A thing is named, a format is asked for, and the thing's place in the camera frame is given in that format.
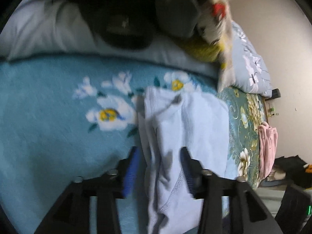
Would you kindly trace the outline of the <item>light blue shirt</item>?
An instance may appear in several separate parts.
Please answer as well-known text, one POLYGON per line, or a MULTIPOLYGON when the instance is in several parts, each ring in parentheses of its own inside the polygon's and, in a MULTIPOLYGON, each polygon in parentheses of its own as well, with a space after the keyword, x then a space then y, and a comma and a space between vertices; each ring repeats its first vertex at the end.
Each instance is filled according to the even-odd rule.
POLYGON ((223 176, 229 150, 229 110, 208 92, 148 87, 139 113, 147 163, 148 233, 185 233, 199 224, 202 169, 223 176))

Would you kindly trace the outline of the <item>hanging dark clothes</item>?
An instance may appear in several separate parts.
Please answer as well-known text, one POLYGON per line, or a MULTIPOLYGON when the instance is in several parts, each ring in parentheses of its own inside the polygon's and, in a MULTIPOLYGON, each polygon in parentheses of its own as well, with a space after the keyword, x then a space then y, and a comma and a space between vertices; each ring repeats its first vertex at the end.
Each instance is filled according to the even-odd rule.
POLYGON ((311 164, 298 155, 274 160, 270 174, 264 179, 269 186, 295 184, 303 189, 311 188, 311 164))

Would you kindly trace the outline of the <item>pink folded garment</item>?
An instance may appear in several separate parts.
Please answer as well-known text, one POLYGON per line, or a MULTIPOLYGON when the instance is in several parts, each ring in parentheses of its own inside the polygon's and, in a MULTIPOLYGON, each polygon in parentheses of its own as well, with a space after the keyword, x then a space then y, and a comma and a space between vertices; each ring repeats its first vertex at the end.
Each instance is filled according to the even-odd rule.
POLYGON ((265 179, 271 172, 276 158, 278 132, 275 127, 263 122, 258 126, 259 135, 259 179, 265 179))

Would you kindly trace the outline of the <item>green floral bed sheet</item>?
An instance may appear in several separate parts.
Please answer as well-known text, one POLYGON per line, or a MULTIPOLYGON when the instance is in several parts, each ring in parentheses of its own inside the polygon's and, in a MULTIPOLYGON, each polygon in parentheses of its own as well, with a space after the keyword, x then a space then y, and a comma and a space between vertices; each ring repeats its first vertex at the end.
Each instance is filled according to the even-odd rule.
POLYGON ((229 108, 229 152, 225 177, 243 176, 256 189, 259 178, 258 126, 267 121, 261 95, 246 94, 230 87, 217 95, 229 108))

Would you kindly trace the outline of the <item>teal floral blanket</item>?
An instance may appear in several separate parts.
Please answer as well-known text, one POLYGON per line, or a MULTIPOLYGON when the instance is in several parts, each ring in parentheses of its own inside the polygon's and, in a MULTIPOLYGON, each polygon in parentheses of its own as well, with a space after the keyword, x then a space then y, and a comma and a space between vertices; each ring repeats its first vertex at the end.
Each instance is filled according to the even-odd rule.
POLYGON ((34 233, 65 187, 113 168, 140 145, 136 99, 148 86, 215 93, 214 79, 113 57, 1 62, 1 206, 34 233))

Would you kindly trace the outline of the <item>blue floral quilt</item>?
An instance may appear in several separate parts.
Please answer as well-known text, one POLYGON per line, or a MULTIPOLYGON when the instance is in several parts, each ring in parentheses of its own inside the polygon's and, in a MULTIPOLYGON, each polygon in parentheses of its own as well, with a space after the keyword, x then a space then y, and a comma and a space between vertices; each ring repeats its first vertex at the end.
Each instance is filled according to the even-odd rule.
POLYGON ((232 32, 234 86, 245 93, 270 98, 271 78, 263 58, 256 52, 243 29, 235 22, 232 22, 232 32))

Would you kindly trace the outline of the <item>beige patterned cloth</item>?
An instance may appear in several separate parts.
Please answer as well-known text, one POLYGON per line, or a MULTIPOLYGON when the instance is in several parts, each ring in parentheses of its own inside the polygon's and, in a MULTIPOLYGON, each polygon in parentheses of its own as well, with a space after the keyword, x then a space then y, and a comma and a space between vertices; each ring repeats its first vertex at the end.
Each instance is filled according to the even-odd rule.
POLYGON ((232 15, 227 0, 206 0, 201 6, 197 22, 200 36, 208 44, 217 47, 220 64, 218 92, 234 85, 232 15))

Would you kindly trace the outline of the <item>black garment pile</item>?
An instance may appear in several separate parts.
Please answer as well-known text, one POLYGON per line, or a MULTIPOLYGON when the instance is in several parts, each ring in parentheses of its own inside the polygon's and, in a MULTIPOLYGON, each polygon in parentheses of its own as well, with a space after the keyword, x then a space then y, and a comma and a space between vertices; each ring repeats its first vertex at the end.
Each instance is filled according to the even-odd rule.
POLYGON ((113 47, 147 48, 156 34, 193 35, 206 0, 66 0, 78 6, 92 34, 113 47))

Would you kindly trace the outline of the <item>white pillow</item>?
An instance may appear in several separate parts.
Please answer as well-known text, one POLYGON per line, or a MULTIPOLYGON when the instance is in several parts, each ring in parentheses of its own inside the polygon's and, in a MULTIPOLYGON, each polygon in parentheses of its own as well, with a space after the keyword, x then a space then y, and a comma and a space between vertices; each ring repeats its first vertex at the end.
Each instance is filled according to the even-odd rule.
POLYGON ((218 76, 214 64, 192 58, 166 36, 156 36, 143 50, 122 50, 93 35, 76 5, 66 0, 22 0, 1 32, 1 56, 17 60, 44 53, 118 56, 218 76))

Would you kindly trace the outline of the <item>black speaker on wall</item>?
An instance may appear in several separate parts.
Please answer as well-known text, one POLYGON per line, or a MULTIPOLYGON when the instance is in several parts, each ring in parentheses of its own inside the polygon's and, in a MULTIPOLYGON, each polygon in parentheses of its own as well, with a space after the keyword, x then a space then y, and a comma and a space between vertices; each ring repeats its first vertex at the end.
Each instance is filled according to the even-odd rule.
POLYGON ((278 88, 272 90, 271 99, 277 99, 281 97, 280 90, 278 88))

